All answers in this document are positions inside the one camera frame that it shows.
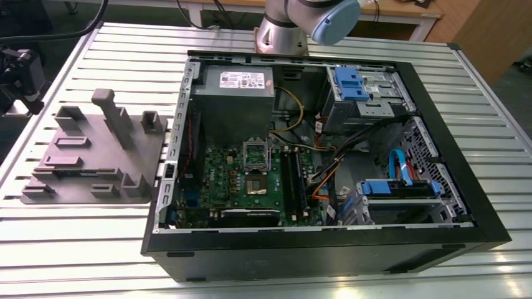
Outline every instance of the white label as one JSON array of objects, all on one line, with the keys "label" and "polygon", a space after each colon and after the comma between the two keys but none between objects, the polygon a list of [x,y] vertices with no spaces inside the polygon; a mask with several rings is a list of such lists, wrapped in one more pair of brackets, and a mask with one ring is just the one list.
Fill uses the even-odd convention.
[{"label": "white label", "polygon": [[222,72],[219,88],[265,89],[262,73]]},{"label": "white label", "polygon": [[365,92],[378,92],[378,88],[375,86],[363,86]]},{"label": "white label", "polygon": [[323,124],[319,121],[315,121],[315,133],[321,134],[322,130],[323,130]]},{"label": "white label", "polygon": [[335,216],[335,211],[330,206],[326,206],[326,214],[329,214],[330,218]]}]

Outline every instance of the blue plastic latch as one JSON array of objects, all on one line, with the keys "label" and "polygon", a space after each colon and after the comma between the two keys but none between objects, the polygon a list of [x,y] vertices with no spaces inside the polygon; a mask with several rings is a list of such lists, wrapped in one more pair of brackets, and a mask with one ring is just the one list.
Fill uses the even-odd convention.
[{"label": "blue plastic latch", "polygon": [[390,194],[387,182],[386,181],[369,181],[369,186],[371,188],[371,194]]},{"label": "blue plastic latch", "polygon": [[431,182],[430,185],[431,185],[433,194],[435,196],[439,196],[441,195],[441,188],[439,188],[438,182]]},{"label": "blue plastic latch", "polygon": [[363,195],[367,195],[367,194],[370,194],[370,193],[371,193],[371,188],[370,188],[370,186],[369,186],[369,183],[367,183],[367,182],[365,182],[365,183],[361,183],[361,187],[362,187],[362,194],[363,194]]},{"label": "blue plastic latch", "polygon": [[386,181],[365,181],[361,184],[363,195],[367,194],[390,194],[391,190],[389,190]]},{"label": "blue plastic latch", "polygon": [[369,95],[362,88],[362,78],[353,67],[334,68],[335,84],[338,85],[339,98],[343,101],[369,100]]}]

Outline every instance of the yellow wire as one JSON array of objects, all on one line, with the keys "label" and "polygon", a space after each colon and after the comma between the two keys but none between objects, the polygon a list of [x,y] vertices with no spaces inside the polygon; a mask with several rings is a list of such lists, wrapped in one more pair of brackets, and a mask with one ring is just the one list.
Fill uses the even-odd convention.
[{"label": "yellow wire", "polygon": [[297,105],[298,105],[298,120],[295,121],[295,123],[293,125],[290,125],[287,128],[278,129],[278,130],[270,130],[270,132],[273,132],[273,133],[279,133],[279,132],[290,131],[302,122],[302,114],[303,114],[305,107],[302,106],[302,103],[298,100],[298,98],[294,96],[294,94],[290,93],[283,87],[277,86],[275,89],[282,90],[293,98],[293,100],[297,102]]}]

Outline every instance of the motherboard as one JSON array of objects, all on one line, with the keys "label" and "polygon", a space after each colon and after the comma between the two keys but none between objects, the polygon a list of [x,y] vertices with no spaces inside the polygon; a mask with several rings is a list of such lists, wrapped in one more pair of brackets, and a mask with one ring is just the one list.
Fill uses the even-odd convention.
[{"label": "motherboard", "polygon": [[259,222],[257,226],[319,225],[322,209],[305,197],[313,172],[307,150],[283,147],[263,151],[259,143],[206,148],[201,188],[182,192],[177,225],[215,227],[217,219],[239,216]]}]

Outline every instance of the power supply label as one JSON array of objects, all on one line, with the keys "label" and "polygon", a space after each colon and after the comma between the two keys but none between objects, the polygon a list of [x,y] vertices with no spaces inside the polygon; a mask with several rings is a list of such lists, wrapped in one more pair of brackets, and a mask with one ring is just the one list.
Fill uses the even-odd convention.
[{"label": "power supply label", "polygon": [[265,89],[262,73],[222,72],[219,88]]}]

